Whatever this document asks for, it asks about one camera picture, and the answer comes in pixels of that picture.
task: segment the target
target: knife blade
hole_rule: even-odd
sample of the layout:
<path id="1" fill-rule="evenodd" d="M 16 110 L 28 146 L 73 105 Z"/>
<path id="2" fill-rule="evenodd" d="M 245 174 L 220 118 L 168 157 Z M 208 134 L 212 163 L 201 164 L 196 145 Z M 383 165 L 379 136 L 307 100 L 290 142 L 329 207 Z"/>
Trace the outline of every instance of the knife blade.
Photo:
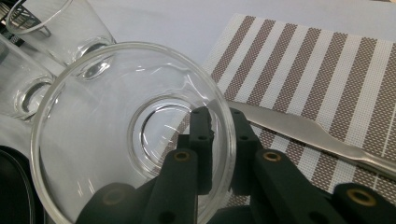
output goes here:
<path id="1" fill-rule="evenodd" d="M 396 161 L 378 157 L 362 148 L 341 142 L 312 119 L 244 103 L 229 101 L 228 106 L 240 110 L 252 123 L 396 180 Z"/>

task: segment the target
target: glass bowl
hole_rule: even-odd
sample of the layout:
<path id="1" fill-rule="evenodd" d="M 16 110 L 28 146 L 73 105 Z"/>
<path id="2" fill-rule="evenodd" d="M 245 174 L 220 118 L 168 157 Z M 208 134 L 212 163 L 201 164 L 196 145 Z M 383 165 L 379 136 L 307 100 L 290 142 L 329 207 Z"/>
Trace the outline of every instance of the glass bowl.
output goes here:
<path id="1" fill-rule="evenodd" d="M 110 183 L 138 188 L 158 175 L 177 135 L 189 133 L 190 112 L 212 119 L 213 188 L 198 197 L 198 222 L 217 211 L 235 160 L 233 119 L 210 76 L 164 46 L 126 42 L 91 52 L 50 86 L 35 115 L 35 188 L 56 223 L 78 218 Z"/>

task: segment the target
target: table surface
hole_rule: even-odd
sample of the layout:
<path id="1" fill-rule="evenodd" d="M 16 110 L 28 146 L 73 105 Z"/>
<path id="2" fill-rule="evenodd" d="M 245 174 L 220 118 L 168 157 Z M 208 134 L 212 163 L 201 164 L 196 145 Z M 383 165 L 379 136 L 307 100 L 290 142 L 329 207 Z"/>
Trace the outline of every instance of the table surface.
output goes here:
<path id="1" fill-rule="evenodd" d="M 89 0 L 117 42 L 146 41 L 202 64 L 235 13 L 396 42 L 396 4 L 367 0 Z M 62 67 L 22 49 L 55 75 Z M 0 145 L 29 155 L 31 123 L 0 116 Z"/>

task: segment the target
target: striped placemat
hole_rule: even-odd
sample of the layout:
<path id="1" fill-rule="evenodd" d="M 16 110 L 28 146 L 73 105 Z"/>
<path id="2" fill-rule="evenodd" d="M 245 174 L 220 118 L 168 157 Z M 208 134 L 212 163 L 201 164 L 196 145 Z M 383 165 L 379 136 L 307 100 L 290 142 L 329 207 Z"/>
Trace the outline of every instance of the striped placemat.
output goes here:
<path id="1" fill-rule="evenodd" d="M 314 119 L 333 137 L 396 162 L 396 45 L 234 15 L 204 68 L 227 100 Z M 356 182 L 396 203 L 396 184 L 299 142 L 253 127 L 321 189 Z M 231 194 L 224 206 L 247 204 Z"/>

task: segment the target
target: knife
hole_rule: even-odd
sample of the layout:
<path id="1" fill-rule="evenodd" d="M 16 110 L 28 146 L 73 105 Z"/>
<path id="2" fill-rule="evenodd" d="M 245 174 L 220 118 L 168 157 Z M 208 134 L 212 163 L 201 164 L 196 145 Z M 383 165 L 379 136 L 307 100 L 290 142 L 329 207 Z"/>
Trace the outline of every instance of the knife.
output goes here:
<path id="1" fill-rule="evenodd" d="M 228 102 L 228 106 L 240 110 L 252 123 L 396 180 L 396 161 L 378 157 L 359 147 L 341 142 L 312 119 L 243 103 Z"/>

